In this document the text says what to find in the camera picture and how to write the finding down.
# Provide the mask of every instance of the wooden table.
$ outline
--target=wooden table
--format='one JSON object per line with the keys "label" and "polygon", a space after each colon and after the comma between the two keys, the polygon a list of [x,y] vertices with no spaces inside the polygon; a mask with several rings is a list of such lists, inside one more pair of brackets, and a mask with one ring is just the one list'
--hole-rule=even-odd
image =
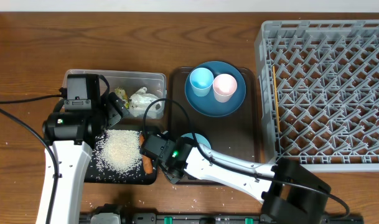
{"label": "wooden table", "polygon": [[[168,77],[179,66],[224,60],[255,72],[253,42],[261,23],[294,19],[379,19],[379,14],[2,12],[0,100],[55,94],[70,68],[160,72]],[[56,102],[2,108],[41,133]],[[379,173],[318,176],[352,213],[363,215],[368,224],[379,223]],[[0,114],[0,223],[34,223],[43,180],[44,148]],[[259,213],[261,208],[250,196],[228,187],[175,189],[162,175],[150,186],[84,185],[81,211],[104,203],[170,213]],[[327,210],[342,212],[330,201]]]}

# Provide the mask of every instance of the green clip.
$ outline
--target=green clip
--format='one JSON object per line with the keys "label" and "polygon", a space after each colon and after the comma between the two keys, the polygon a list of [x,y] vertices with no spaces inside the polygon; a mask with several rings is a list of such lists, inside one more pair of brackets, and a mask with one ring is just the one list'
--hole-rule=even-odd
{"label": "green clip", "polygon": [[253,219],[252,218],[245,218],[245,224],[253,224]]}
{"label": "green clip", "polygon": [[172,224],[172,217],[164,217],[164,224]]}

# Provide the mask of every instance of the transparent box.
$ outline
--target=transparent box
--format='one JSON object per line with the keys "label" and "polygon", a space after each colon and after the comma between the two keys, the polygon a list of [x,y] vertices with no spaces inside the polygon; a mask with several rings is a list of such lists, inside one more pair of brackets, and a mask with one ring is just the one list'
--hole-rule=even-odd
{"label": "transparent box", "polygon": [[[67,75],[74,74],[103,75],[109,82],[110,92],[115,91],[116,88],[122,88],[126,91],[128,98],[142,87],[147,88],[146,93],[151,93],[159,98],[165,98],[167,96],[166,76],[162,73],[70,69],[65,74],[62,87],[67,87]],[[100,81],[100,90],[101,94],[106,90],[106,85],[103,81]],[[161,103],[162,106],[159,109],[155,111],[149,110],[147,112],[147,118],[161,119],[163,117],[164,102]],[[125,116],[125,119],[142,119],[145,110],[129,109],[129,112],[130,114]]]}

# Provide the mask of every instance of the cable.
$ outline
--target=cable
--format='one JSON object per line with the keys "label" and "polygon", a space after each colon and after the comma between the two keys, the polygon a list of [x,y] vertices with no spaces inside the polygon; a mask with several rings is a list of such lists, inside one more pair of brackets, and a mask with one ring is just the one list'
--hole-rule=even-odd
{"label": "cable", "polygon": [[28,130],[30,133],[32,133],[44,145],[44,147],[46,148],[47,152],[49,153],[49,155],[51,157],[52,164],[54,165],[54,184],[52,186],[51,198],[50,198],[50,203],[49,203],[48,212],[47,212],[46,223],[48,224],[51,221],[52,208],[54,207],[55,194],[57,193],[58,178],[59,178],[59,169],[58,169],[58,164],[57,164],[57,160],[55,158],[55,155],[51,151],[51,149],[49,148],[49,146],[45,142],[45,140],[36,131],[34,131],[29,125],[25,124],[23,121],[19,120],[15,116],[9,114],[7,111],[2,110],[1,108],[0,108],[0,113],[7,116],[9,119],[15,121],[16,123],[20,124],[22,127],[26,128],[26,130]]}
{"label": "cable", "polygon": [[197,139],[196,139],[196,135],[195,135],[195,132],[194,132],[194,129],[193,129],[193,126],[192,126],[192,123],[190,122],[190,119],[189,119],[189,115],[187,114],[186,110],[184,109],[184,107],[182,107],[178,102],[172,100],[172,99],[167,99],[167,98],[160,98],[160,99],[157,99],[155,101],[153,101],[145,110],[145,113],[144,113],[144,118],[143,118],[143,135],[144,135],[144,139],[146,139],[146,115],[147,115],[147,112],[149,111],[150,107],[152,105],[154,105],[155,103],[157,102],[160,102],[160,101],[168,101],[168,102],[171,102],[171,103],[175,103],[181,110],[182,112],[185,114],[185,117],[187,118],[187,122],[188,122],[188,125],[189,125],[189,129],[190,129],[190,132],[192,133],[192,137],[194,139],[194,142],[195,142],[195,146],[197,148],[197,150],[199,150],[199,153],[204,157],[206,158],[206,160],[208,160],[210,163],[216,165],[216,166],[219,166],[221,168],[224,168],[224,169],[227,169],[227,170],[230,170],[232,172],[236,172],[236,173],[239,173],[239,174],[243,174],[243,175],[247,175],[249,177],[255,177],[257,179],[261,179],[261,180],[268,180],[268,181],[271,181],[271,182],[274,182],[276,184],[284,184],[284,185],[288,185],[288,186],[291,186],[291,187],[297,187],[297,188],[301,188],[301,189],[304,189],[304,190],[310,190],[312,192],[315,192],[315,193],[318,193],[318,194],[321,194],[321,195],[324,195],[326,197],[329,197],[333,200],[335,200],[336,202],[340,203],[344,208],[345,208],[345,214],[344,215],[339,215],[339,216],[336,216],[336,217],[329,217],[329,218],[334,218],[334,219],[341,219],[341,218],[345,218],[347,216],[350,215],[350,207],[343,201],[341,200],[340,198],[336,197],[335,195],[332,195],[330,193],[326,193],[326,192],[323,192],[321,190],[316,190],[316,189],[313,189],[313,188],[310,188],[310,187],[307,187],[307,186],[304,186],[304,185],[300,185],[300,184],[294,184],[294,183],[291,183],[291,182],[286,182],[286,181],[281,181],[281,180],[276,180],[272,177],[264,177],[262,175],[255,175],[254,174],[250,174],[250,173],[247,173],[247,172],[244,172],[242,170],[237,170],[235,168],[232,168],[232,167],[228,167],[224,164],[221,164],[217,161],[214,161],[212,158],[208,157],[208,155],[206,155],[206,153],[203,152],[203,150],[200,148],[199,146],[199,143],[197,142]]}
{"label": "cable", "polygon": [[40,96],[40,97],[24,99],[24,100],[0,101],[0,104],[27,103],[27,102],[44,100],[44,99],[53,98],[53,97],[63,97],[63,95],[60,95],[60,94],[59,95],[47,95],[47,96]]}

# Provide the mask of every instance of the pink cup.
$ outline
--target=pink cup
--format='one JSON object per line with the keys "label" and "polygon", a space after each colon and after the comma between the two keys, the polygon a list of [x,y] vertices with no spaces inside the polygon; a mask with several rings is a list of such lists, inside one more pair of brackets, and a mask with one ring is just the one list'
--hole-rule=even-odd
{"label": "pink cup", "polygon": [[229,74],[221,74],[215,77],[213,82],[214,97],[218,102],[227,102],[238,88],[235,78]]}

